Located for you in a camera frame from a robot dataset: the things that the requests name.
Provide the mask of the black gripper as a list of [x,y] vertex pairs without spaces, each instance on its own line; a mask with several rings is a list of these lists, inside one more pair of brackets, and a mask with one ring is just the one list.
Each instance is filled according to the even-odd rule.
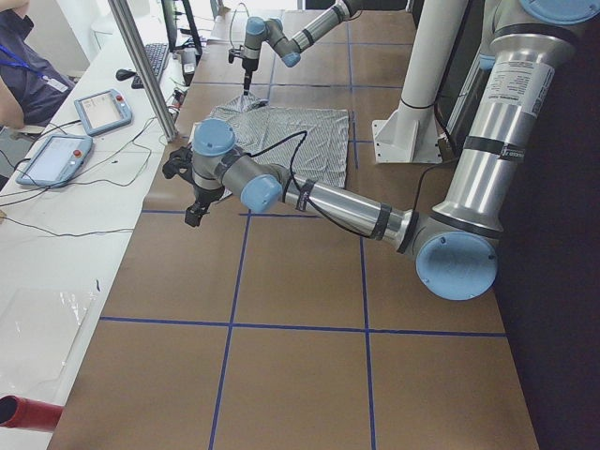
[[245,71],[244,74],[244,84],[243,84],[243,93],[248,94],[250,91],[250,87],[252,84],[252,77],[254,72],[258,69],[258,60],[244,58],[242,62],[242,67]]
[[221,198],[221,189],[205,189],[195,187],[195,202],[185,213],[185,223],[189,226],[199,226],[203,216],[208,213],[210,205]]

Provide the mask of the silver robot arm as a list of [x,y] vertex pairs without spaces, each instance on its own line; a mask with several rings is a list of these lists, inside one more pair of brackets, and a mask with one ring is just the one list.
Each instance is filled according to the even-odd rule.
[[243,95],[249,95],[252,77],[258,69],[264,42],[279,56],[287,68],[292,68],[300,62],[302,52],[313,46],[339,24],[354,19],[363,10],[363,4],[363,1],[355,0],[336,1],[292,37],[285,35],[280,19],[248,17],[243,44],[237,48],[232,47],[228,51],[230,64],[235,58],[242,61],[242,68],[245,71]]
[[[469,3],[448,2],[424,2],[404,84],[408,94],[402,94],[387,120],[372,124],[374,143],[383,145],[378,162],[413,162],[423,147],[421,126],[424,132],[433,126],[445,66]],[[363,1],[336,1],[292,37],[285,35],[280,19],[250,16],[243,44],[228,56],[230,63],[242,60],[244,95],[264,42],[291,68],[306,49],[363,9]],[[451,12],[450,22],[442,23],[439,38],[449,40],[434,45],[434,22],[446,12]],[[437,296],[474,298],[497,276],[495,246],[503,233],[499,212],[555,70],[572,57],[586,23],[598,15],[599,1],[485,1],[479,66],[491,72],[445,199],[428,215],[416,211],[416,194],[412,209],[400,211],[294,173],[293,161],[307,131],[251,155],[237,143],[229,124],[205,119],[195,126],[190,144],[170,153],[163,175],[179,175],[193,186],[195,203],[185,216],[192,227],[200,225],[226,189],[255,214],[281,201],[414,257],[419,279]],[[288,167],[257,162],[258,156],[297,136],[302,140]]]

